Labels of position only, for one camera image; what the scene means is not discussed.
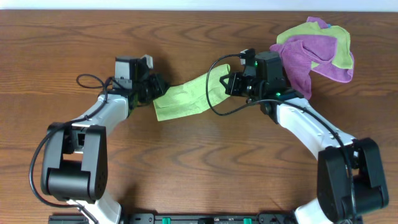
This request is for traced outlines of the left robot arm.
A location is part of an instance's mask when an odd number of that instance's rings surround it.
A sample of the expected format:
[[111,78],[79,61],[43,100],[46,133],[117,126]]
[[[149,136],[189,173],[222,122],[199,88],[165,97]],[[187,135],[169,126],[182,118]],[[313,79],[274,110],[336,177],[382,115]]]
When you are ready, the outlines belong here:
[[100,80],[96,103],[79,117],[52,123],[36,151],[44,153],[40,188],[77,208],[87,223],[127,223],[122,206],[106,190],[107,137],[132,111],[165,95],[169,86],[151,73],[150,55],[116,57],[114,75]]

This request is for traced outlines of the light green microfiber cloth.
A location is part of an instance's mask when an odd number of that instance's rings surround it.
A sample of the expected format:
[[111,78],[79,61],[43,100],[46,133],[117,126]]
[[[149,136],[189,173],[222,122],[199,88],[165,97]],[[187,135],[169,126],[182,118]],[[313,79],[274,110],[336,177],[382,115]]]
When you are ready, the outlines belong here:
[[154,100],[158,121],[182,118],[208,110],[229,96],[225,93],[220,77],[229,74],[230,66],[223,64],[212,69],[210,77],[205,74],[182,85],[170,87],[164,96]]

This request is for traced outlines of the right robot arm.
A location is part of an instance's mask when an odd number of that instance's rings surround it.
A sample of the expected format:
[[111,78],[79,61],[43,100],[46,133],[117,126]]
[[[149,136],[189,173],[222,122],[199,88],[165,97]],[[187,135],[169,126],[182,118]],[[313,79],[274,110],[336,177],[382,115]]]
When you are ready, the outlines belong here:
[[242,72],[222,76],[226,94],[259,104],[264,114],[289,130],[317,160],[317,196],[296,208],[296,223],[360,223],[385,208],[389,194],[379,146],[357,139],[317,113],[289,87],[280,62],[250,60]]

